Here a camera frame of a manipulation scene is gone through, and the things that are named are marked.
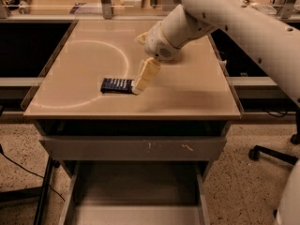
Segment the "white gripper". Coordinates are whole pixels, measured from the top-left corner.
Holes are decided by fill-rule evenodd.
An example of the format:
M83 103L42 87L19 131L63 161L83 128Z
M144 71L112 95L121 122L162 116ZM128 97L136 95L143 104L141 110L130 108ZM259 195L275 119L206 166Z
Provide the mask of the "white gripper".
M139 95L158 75L160 71L159 61L171 61L180 50L174 48L164 37L162 22L157 22L147 33L138 35L135 41L144 45L145 52L154 57L141 61L138 75L132 82L132 93Z

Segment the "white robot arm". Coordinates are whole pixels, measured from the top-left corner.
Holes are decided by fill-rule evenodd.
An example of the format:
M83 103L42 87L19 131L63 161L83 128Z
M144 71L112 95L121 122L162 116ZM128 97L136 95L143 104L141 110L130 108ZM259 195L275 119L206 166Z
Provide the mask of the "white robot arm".
M181 0L148 32L137 37L149 58L133 82L139 95L190 41L215 29L227 34L294 102L300 100L300 31L240 0Z

